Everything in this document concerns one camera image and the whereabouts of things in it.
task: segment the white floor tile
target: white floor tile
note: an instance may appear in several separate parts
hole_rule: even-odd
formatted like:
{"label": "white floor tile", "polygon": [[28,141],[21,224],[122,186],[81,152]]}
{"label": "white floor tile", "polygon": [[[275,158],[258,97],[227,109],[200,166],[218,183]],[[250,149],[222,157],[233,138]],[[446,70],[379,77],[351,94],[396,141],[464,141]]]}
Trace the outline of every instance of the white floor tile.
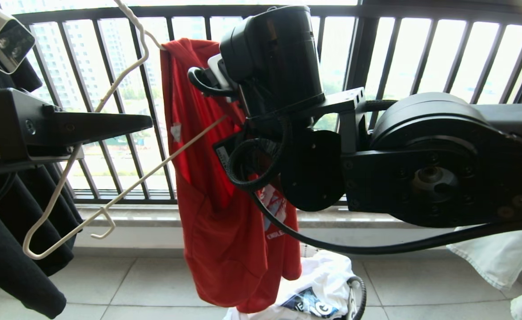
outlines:
{"label": "white floor tile", "polygon": [[111,304],[212,306],[198,297],[184,259],[138,259]]}
{"label": "white floor tile", "polygon": [[382,307],[366,307],[362,320],[388,320]]}
{"label": "white floor tile", "polygon": [[515,282],[510,290],[502,290],[502,293],[509,299],[515,299],[522,295],[522,284]]}
{"label": "white floor tile", "polygon": [[[107,306],[68,304],[56,320],[100,320]],[[46,316],[30,310],[14,298],[0,296],[0,320],[46,320]]]}
{"label": "white floor tile", "polygon": [[384,308],[389,320],[512,320],[509,301]]}
{"label": "white floor tile", "polygon": [[363,264],[359,261],[352,260],[352,271],[355,275],[362,278],[364,281],[364,284],[366,285],[366,291],[367,291],[367,303],[368,306],[381,306],[381,303],[379,302],[379,299],[377,298],[377,293],[375,292],[375,289],[373,288],[373,284],[369,280],[368,274],[366,272],[366,269],[364,268]]}
{"label": "white floor tile", "polygon": [[460,304],[504,300],[466,261],[365,261],[383,306]]}
{"label": "white floor tile", "polygon": [[68,303],[109,304],[133,260],[77,257],[50,279]]}
{"label": "white floor tile", "polygon": [[109,306],[102,320],[222,320],[226,308]]}

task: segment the white cloth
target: white cloth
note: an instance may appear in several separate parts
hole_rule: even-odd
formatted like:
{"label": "white cloth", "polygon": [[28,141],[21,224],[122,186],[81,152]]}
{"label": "white cloth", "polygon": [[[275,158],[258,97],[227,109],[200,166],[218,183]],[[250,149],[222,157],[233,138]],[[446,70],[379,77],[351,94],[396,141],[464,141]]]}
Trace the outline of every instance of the white cloth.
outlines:
{"label": "white cloth", "polygon": [[302,257],[302,274],[294,281],[281,279],[277,300],[262,312],[244,314],[230,308],[224,320],[323,320],[336,319],[348,312],[350,287],[354,276],[352,261],[338,253],[320,250]]}
{"label": "white cloth", "polygon": [[[509,290],[522,271],[522,231],[450,244],[447,248],[468,261],[489,284],[500,290]],[[522,320],[522,296],[512,301],[510,311],[513,318]]]}

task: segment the clothes hanger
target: clothes hanger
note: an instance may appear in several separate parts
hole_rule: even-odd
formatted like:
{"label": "clothes hanger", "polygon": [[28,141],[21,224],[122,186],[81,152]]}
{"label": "clothes hanger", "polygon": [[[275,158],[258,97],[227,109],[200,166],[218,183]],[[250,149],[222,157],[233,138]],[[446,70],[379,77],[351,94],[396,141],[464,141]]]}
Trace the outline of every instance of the clothes hanger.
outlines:
{"label": "clothes hanger", "polygon": [[[111,85],[111,88],[107,91],[106,95],[103,97],[103,99],[100,100],[99,105],[95,109],[95,112],[100,112],[103,107],[105,106],[105,103],[110,99],[111,95],[117,90],[117,88],[120,85],[120,82],[123,81],[123,79],[129,74],[131,71],[135,70],[136,68],[140,67],[145,61],[149,59],[149,48],[145,41],[145,36],[148,36],[153,40],[155,45],[159,47],[161,50],[166,50],[160,43],[156,40],[153,34],[151,34],[149,31],[145,30],[145,27],[141,24],[141,21],[139,21],[139,18],[135,16],[131,8],[126,6],[121,0],[114,0],[117,6],[119,6],[120,10],[131,20],[131,22],[135,25],[135,27],[139,30],[139,33],[141,35],[141,45],[143,46],[144,55],[137,60],[137,62],[133,63],[133,65],[127,67],[121,74],[117,77],[116,81]],[[149,176],[152,176],[155,172],[160,170],[160,168],[163,168],[168,162],[170,162],[173,158],[175,158],[178,154],[183,152],[186,148],[190,147],[196,140],[200,139],[204,134],[206,134],[208,131],[212,130],[215,126],[217,126],[220,122],[224,121],[224,119],[227,116],[222,116],[221,118],[217,119],[214,123],[212,123],[210,126],[208,126],[204,131],[200,132],[197,136],[192,138],[190,141],[188,141],[184,146],[182,146],[178,151],[174,152],[171,156],[169,156],[167,159],[165,159],[161,164],[156,166],[153,170],[151,170],[149,173],[145,174],[142,178],[140,178],[135,184],[131,185],[129,188],[124,190],[121,194],[119,194],[116,198],[111,200],[106,205],[102,206],[94,215],[87,218],[84,222],[82,222],[80,225],[74,228],[74,230],[70,231],[67,235],[62,237],[59,241],[54,243],[50,248],[48,248],[46,251],[42,253],[34,253],[30,249],[30,242],[32,241],[32,237],[34,236],[34,233],[39,229],[39,227],[48,220],[48,217],[50,213],[52,213],[52,209],[54,205],[56,204],[56,201],[58,197],[60,196],[61,190],[64,188],[64,184],[67,181],[68,174],[72,168],[73,162],[76,160],[77,155],[79,151],[81,150],[81,144],[77,144],[73,148],[73,152],[70,155],[70,158],[65,166],[64,171],[61,174],[60,181],[56,185],[56,189],[54,190],[54,193],[52,194],[52,197],[50,198],[50,201],[48,205],[46,206],[46,209],[44,213],[42,214],[42,217],[29,229],[29,231],[26,233],[26,237],[24,238],[23,243],[23,251],[25,255],[30,257],[34,260],[40,260],[45,257],[47,257],[50,253],[54,252],[56,249],[58,249],[61,245],[63,245],[66,241],[68,241],[71,237],[76,235],[79,231],[81,231],[84,227],[87,227],[93,220],[95,220],[99,215],[104,215],[107,221],[109,222],[109,229],[105,231],[102,235],[97,235],[92,233],[91,237],[94,237],[95,239],[104,239],[108,235],[110,235],[113,230],[116,228],[115,221],[111,218],[109,215],[108,209],[117,203],[119,200],[125,197],[129,192],[131,192],[135,187],[137,187],[139,184],[141,184],[143,181],[145,181]]]}

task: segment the red t-shirt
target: red t-shirt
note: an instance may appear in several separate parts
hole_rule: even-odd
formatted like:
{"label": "red t-shirt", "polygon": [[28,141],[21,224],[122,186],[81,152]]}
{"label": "red t-shirt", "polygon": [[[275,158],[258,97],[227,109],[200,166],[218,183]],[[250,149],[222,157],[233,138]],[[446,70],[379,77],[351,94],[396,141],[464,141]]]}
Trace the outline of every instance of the red t-shirt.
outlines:
{"label": "red t-shirt", "polygon": [[[203,97],[188,81],[188,69],[206,68],[208,58],[219,53],[218,43],[180,39],[164,47],[161,66],[170,153],[228,115],[173,160],[184,257],[200,298],[218,306],[238,306],[240,312],[259,312],[275,302],[281,276],[291,280],[300,276],[299,243],[265,224],[249,195],[227,179],[212,148],[238,132],[244,119],[237,104]],[[277,192],[270,197],[273,204],[283,199]],[[296,209],[285,200],[274,213],[298,229]]]}

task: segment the white device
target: white device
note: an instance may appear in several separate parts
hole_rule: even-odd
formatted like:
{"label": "white device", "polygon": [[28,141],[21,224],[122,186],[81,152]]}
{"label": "white device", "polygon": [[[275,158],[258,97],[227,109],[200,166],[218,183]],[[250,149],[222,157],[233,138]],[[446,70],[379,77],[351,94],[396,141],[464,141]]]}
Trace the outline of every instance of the white device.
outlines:
{"label": "white device", "polygon": [[30,31],[0,9],[0,71],[13,73],[34,44],[36,39]]}

